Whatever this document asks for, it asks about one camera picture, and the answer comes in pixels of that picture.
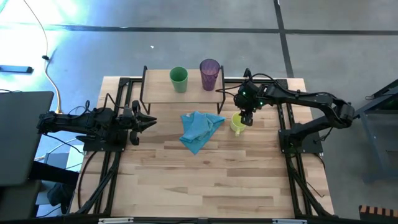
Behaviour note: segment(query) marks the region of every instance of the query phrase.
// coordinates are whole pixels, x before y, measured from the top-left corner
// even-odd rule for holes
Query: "blue towel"
[[[195,155],[211,138],[225,118],[214,114],[201,114],[197,111],[181,115],[184,135],[180,141]]]

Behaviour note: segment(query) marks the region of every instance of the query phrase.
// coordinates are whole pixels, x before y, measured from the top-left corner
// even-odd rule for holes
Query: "plastic cup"
[[[170,79],[177,93],[185,93],[188,85],[188,72],[183,67],[175,67],[170,71]]]
[[[206,59],[200,63],[199,69],[203,89],[206,91],[214,90],[220,72],[219,63],[214,59]]]
[[[238,137],[246,127],[246,125],[241,123],[241,118],[242,117],[239,115],[239,112],[232,115],[231,118],[231,129],[235,132],[236,137]]]

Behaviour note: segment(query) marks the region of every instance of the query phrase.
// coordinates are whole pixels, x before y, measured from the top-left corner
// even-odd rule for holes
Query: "green cup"
[[[188,72],[183,67],[175,67],[170,71],[170,79],[177,93],[185,93],[188,85]]]

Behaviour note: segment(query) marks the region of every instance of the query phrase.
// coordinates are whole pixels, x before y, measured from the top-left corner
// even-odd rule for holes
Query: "white cable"
[[[43,34],[44,34],[44,37],[45,37],[45,56],[48,58],[47,54],[49,52],[49,40],[47,39],[47,35],[45,34],[44,27],[43,27],[42,23],[39,21],[39,18],[37,18],[36,14],[33,12],[32,8],[28,5],[28,3],[25,0],[23,0],[23,1],[25,2],[26,6],[30,9],[30,11],[32,12],[33,16],[36,18],[37,22],[40,24],[40,27],[43,30]],[[52,79],[50,78],[50,76],[47,73],[48,65],[46,65],[46,63],[47,63],[47,59],[44,58],[44,73],[45,73],[45,76],[50,81],[50,83],[54,86],[55,92],[57,94],[57,101],[58,102],[57,102],[57,109],[55,110],[55,112],[57,114],[62,114],[60,92],[59,92],[58,87],[56,86],[56,84],[52,81]]]
[[[77,139],[71,139],[71,140],[68,140],[68,141],[66,141],[65,143],[70,143],[70,142],[72,142],[72,141],[74,141],[74,140],[77,140]],[[60,144],[59,146],[57,146],[57,147],[55,147],[55,148],[53,148],[53,149],[51,149],[50,151],[48,151],[47,153],[52,153],[53,151],[55,151],[56,149],[58,149],[59,147],[61,147],[61,146],[63,146],[65,143],[62,143],[62,144]],[[39,157],[36,157],[35,158],[35,161],[40,161],[40,160],[42,160],[42,159],[44,159],[45,158],[45,155],[43,155],[43,156],[39,156]]]

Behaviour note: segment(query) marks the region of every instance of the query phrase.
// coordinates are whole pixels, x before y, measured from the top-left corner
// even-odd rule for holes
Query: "purple cup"
[[[214,59],[206,59],[200,63],[199,69],[203,89],[206,91],[214,90],[220,72],[219,63]]]

